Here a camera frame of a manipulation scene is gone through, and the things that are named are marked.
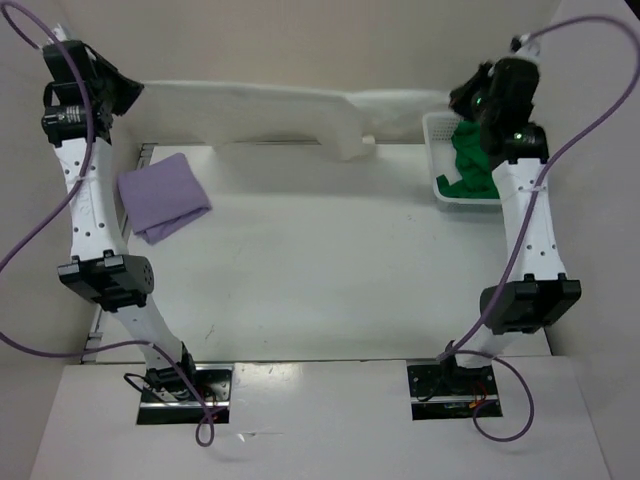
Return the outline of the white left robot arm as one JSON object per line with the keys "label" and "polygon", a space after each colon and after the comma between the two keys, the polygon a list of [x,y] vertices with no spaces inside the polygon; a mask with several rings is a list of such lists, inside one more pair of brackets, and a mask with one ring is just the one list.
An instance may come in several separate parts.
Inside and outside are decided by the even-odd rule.
{"label": "white left robot arm", "polygon": [[110,130],[114,117],[124,115],[144,87],[80,40],[48,45],[43,58],[52,80],[43,94],[42,128],[71,196],[70,259],[59,266],[58,277],[140,341],[145,379],[153,390],[190,400],[200,376],[154,302],[149,260],[129,253],[115,208]]}

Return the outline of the white t shirt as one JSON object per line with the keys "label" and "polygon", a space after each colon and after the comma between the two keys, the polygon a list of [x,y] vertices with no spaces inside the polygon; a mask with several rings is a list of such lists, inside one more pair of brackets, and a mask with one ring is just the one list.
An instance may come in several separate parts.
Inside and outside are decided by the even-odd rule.
{"label": "white t shirt", "polygon": [[220,147],[315,140],[334,158],[350,161],[368,155],[376,141],[421,139],[423,116],[447,111],[448,104],[448,92],[440,90],[148,81],[127,117],[146,142]]}

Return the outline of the purple t shirt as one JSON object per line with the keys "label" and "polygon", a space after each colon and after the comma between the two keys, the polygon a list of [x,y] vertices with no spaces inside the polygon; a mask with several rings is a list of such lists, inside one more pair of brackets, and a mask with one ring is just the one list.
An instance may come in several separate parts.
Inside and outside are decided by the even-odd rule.
{"label": "purple t shirt", "polygon": [[209,197],[183,153],[122,173],[117,186],[133,233],[149,245],[212,210]]}

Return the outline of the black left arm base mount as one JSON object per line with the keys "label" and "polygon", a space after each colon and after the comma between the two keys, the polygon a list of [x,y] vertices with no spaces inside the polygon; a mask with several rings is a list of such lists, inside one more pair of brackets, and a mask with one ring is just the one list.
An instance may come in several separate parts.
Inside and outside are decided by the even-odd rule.
{"label": "black left arm base mount", "polygon": [[[216,425],[228,424],[234,367],[197,364],[194,386],[212,412]],[[186,387],[177,393],[152,386],[147,376],[127,372],[124,381],[140,394],[137,425],[196,425],[204,420],[200,403]]]}

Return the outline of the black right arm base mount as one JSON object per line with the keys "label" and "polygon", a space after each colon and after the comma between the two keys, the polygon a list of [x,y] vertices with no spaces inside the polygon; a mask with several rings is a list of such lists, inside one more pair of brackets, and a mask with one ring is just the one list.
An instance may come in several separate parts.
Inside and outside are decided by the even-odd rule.
{"label": "black right arm base mount", "polygon": [[446,379],[434,362],[408,362],[406,370],[413,421],[470,419],[477,406],[479,418],[503,416],[491,367],[460,381]]}

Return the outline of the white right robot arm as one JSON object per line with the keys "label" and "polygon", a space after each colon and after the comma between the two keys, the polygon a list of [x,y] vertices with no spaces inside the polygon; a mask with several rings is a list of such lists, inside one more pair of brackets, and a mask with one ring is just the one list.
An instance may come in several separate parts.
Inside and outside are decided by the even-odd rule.
{"label": "white right robot arm", "polygon": [[439,382],[460,393],[507,346],[557,322],[581,297],[555,239],[545,178],[544,129],[531,122],[540,79],[536,61],[515,55],[486,63],[452,91],[450,106],[480,129],[497,189],[509,258],[497,285],[483,290],[480,318],[437,360]]}

